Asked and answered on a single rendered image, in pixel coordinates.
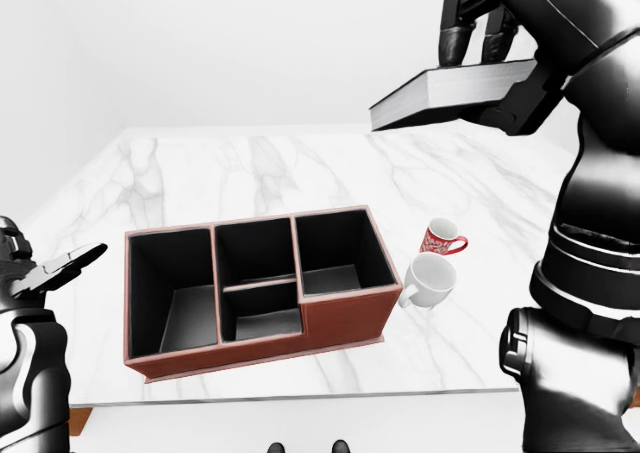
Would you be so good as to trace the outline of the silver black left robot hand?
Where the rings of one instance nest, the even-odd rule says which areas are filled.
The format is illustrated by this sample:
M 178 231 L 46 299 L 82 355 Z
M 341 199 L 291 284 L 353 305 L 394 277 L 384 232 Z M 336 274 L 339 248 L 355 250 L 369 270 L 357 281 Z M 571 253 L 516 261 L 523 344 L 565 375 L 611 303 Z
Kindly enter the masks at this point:
M 90 244 L 37 264 L 29 241 L 16 223 L 0 215 L 0 313 L 43 308 L 46 292 L 77 278 L 106 250 L 104 243 Z

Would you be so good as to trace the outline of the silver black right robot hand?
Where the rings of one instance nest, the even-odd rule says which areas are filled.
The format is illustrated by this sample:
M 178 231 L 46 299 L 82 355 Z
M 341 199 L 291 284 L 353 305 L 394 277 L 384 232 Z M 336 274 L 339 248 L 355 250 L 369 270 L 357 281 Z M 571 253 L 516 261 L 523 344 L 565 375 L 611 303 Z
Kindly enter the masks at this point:
M 640 151 L 640 0 L 444 0 L 441 66 L 461 64 L 481 16 L 483 62 L 503 61 L 524 28 L 536 66 L 502 100 L 466 107 L 462 119 L 529 135 L 566 99 L 610 148 Z

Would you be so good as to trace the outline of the dark hardcover book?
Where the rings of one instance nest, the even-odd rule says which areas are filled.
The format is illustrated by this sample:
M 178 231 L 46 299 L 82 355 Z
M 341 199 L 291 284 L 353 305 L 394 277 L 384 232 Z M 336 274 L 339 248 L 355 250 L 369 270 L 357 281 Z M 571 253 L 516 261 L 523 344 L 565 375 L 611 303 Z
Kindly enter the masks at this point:
M 467 110 L 498 104 L 535 66 L 528 59 L 425 70 L 370 107 L 371 129 L 455 121 Z

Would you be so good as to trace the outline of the red-brown desk caddy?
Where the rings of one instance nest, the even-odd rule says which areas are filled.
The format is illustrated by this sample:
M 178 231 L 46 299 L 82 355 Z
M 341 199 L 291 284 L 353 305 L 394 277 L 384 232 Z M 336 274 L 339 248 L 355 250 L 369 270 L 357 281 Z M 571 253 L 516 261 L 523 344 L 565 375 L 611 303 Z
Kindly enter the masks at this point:
M 402 290 L 364 205 L 130 231 L 124 274 L 147 382 L 379 342 Z

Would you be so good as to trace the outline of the brown wooden table leg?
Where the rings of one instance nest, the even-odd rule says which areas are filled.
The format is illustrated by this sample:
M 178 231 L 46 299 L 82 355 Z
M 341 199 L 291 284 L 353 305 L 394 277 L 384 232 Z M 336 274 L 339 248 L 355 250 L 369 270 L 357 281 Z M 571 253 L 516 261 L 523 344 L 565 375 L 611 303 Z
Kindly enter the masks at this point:
M 93 412 L 93 407 L 73 407 L 69 412 L 69 435 L 71 437 L 78 437 L 82 434 Z

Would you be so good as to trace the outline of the red patterned mug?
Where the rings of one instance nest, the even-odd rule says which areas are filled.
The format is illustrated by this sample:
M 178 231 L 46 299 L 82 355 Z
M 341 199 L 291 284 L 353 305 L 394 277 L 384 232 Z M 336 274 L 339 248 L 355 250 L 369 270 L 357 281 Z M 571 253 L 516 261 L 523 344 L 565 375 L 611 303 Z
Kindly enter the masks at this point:
M 469 240 L 459 234 L 457 225 L 446 218 L 437 217 L 430 221 L 420 245 L 420 252 L 451 255 L 464 251 Z

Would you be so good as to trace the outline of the white mug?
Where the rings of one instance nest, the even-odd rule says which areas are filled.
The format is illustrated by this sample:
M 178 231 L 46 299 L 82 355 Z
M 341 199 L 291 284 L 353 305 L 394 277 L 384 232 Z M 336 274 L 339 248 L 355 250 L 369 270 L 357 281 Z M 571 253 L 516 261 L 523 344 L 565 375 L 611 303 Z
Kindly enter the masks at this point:
M 404 289 L 398 298 L 398 304 L 401 308 L 410 304 L 432 308 L 451 293 L 456 283 L 456 270 L 443 255 L 419 253 L 406 271 Z

